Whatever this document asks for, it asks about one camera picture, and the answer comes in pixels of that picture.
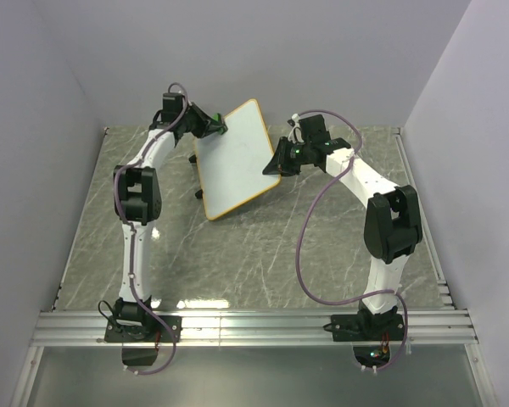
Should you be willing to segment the green eraser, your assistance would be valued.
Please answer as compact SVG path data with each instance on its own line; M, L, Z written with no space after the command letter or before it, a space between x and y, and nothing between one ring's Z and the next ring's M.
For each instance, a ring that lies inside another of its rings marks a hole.
M225 122L224 116L220 113L216 113L212 117L212 130L220 135L223 135L227 132L227 124Z

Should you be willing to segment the yellow framed whiteboard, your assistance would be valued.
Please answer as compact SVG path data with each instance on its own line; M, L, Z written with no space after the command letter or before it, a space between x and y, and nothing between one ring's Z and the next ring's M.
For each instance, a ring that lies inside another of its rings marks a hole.
M251 98L224 117L227 131L194 141L205 216L217 220L276 187L264 175L274 148L258 101Z

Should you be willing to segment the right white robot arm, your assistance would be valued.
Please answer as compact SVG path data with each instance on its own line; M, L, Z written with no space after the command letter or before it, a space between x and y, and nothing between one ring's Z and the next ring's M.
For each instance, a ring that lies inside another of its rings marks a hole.
M365 292L358 297L330 301L318 298L305 285L300 254L308 222L301 226L295 251L295 271L298 283L308 298L324 305L340 306L357 302L366 313L357 319L363 337L374 339L386 331L386 315L400 301L398 293L407 260L422 241L422 221L416 189L403 187L384 178L342 138L319 144L293 142L281 137L265 175L296 176L303 165L312 164L332 177L310 205L310 218L316 204L333 185L344 185L366 210L363 238L371 256Z

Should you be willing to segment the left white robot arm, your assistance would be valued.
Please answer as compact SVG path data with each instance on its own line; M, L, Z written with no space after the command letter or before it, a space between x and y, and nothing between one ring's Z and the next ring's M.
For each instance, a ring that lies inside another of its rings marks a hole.
M136 341L144 341L162 329L154 318L148 278L150 234L162 210L158 169L186 133L204 138L223 134L222 114L207 115L193 103L158 111L148 128L140 151L113 173L115 213L122 223L124 257L119 298L111 309L109 324Z

